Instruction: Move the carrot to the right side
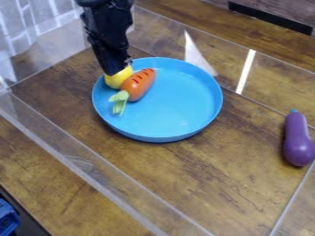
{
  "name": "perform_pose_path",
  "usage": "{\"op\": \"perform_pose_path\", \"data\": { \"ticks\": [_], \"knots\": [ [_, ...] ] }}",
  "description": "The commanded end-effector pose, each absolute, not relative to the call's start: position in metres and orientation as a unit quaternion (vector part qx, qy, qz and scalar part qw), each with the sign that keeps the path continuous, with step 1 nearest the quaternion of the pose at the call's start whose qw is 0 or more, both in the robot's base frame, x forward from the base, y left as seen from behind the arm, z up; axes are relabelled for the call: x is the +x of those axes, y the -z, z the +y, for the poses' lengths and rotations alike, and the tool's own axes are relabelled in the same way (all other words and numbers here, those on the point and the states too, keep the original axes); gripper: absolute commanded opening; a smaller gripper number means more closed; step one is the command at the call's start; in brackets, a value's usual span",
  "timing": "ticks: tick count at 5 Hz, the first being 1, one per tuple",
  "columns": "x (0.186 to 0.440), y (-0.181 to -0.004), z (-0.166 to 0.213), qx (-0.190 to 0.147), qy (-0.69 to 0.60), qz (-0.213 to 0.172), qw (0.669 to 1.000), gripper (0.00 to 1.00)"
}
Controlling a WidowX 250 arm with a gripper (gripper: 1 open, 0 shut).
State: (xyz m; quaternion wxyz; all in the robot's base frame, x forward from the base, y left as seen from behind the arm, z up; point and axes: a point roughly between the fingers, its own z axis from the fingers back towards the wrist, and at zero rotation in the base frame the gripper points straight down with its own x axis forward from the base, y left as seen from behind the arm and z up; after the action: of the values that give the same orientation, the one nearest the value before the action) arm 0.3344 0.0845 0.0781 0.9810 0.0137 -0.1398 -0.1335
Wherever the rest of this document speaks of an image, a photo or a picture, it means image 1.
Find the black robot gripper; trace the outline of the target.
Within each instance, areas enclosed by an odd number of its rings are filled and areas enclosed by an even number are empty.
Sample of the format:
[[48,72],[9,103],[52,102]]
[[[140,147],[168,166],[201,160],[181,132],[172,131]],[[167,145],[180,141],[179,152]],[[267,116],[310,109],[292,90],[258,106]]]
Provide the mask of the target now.
[[81,20],[87,40],[108,76],[120,72],[131,61],[127,29],[133,24],[133,0],[75,0],[83,8]]

